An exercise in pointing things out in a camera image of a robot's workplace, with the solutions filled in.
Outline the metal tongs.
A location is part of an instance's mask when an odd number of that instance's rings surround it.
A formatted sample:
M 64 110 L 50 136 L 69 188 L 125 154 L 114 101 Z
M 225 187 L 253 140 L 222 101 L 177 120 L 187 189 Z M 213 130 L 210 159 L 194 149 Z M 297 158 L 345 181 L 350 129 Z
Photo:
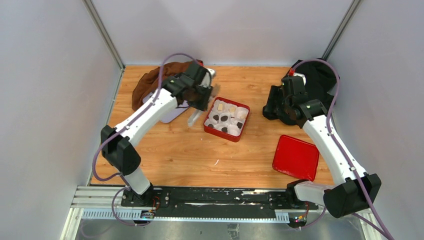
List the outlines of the metal tongs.
M 196 123 L 196 121 L 198 120 L 198 118 L 202 115 L 202 113 L 203 113 L 203 111 L 201 111 L 201 110 L 195 110 L 192 114 L 191 114 L 191 116 L 188 118 L 188 120 L 187 120 L 187 125 L 189 126 L 189 127 L 192 127 L 195 123 Z

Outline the red chocolate box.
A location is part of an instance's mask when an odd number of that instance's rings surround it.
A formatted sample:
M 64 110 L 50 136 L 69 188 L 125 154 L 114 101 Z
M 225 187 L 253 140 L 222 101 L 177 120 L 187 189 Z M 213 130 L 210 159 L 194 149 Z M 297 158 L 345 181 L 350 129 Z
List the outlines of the red chocolate box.
M 250 115 L 250 107 L 217 97 L 203 121 L 203 130 L 211 135 L 237 143 L 241 140 Z

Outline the red box lid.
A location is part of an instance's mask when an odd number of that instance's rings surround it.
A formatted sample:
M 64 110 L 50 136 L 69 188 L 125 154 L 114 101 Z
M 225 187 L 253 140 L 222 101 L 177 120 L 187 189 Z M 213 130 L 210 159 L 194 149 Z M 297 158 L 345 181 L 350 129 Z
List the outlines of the red box lid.
M 314 181 L 320 152 L 311 143 L 281 135 L 274 153 L 272 168 L 299 180 Z

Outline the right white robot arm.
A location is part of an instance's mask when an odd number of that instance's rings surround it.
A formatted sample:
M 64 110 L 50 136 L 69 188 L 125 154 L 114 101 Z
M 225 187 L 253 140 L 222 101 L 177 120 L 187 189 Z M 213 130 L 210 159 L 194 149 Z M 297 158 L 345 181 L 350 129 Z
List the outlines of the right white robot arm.
M 298 209 L 305 202 L 326 207 L 335 218 L 370 209 L 382 185 L 355 160 L 339 137 L 331 116 L 318 99 L 309 99 L 306 78 L 293 74 L 282 78 L 283 111 L 310 137 L 325 160 L 334 185 L 302 179 L 287 184 L 286 204 Z

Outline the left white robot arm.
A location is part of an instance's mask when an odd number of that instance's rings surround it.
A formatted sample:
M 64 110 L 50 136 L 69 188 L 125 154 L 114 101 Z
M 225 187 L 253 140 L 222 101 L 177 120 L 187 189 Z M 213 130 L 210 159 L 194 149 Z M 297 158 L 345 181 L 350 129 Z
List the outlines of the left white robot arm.
M 187 120 L 188 126 L 193 126 L 208 109 L 215 76 L 215 70 L 193 62 L 186 71 L 165 79 L 161 88 L 123 122 L 115 127 L 106 125 L 101 130 L 101 155 L 117 169 L 140 206 L 152 203 L 153 185 L 141 169 L 141 157 L 136 147 L 157 122 L 183 103 L 195 109 Z

